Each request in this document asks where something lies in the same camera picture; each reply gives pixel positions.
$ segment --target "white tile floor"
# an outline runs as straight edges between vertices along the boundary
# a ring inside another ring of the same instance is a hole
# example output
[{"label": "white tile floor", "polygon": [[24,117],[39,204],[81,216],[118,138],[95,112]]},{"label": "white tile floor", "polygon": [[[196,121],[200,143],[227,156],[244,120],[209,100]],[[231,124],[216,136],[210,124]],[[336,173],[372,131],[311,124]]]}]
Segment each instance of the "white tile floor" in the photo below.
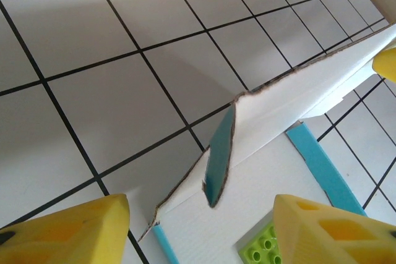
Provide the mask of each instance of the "white tile floor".
[{"label": "white tile floor", "polygon": [[[387,25],[369,0],[0,0],[0,9],[0,226],[124,192],[135,236],[236,94]],[[373,76],[306,121],[368,215],[393,224],[395,94]],[[166,263],[154,237],[143,252],[129,238],[123,263]]]}]

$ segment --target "green lego brick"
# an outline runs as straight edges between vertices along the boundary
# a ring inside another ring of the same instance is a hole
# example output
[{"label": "green lego brick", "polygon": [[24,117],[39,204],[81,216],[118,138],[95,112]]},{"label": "green lego brick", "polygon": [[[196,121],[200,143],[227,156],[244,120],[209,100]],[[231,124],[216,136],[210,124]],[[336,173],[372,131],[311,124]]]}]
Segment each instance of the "green lego brick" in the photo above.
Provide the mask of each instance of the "green lego brick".
[{"label": "green lego brick", "polygon": [[261,229],[238,253],[244,264],[282,264],[273,222]]}]

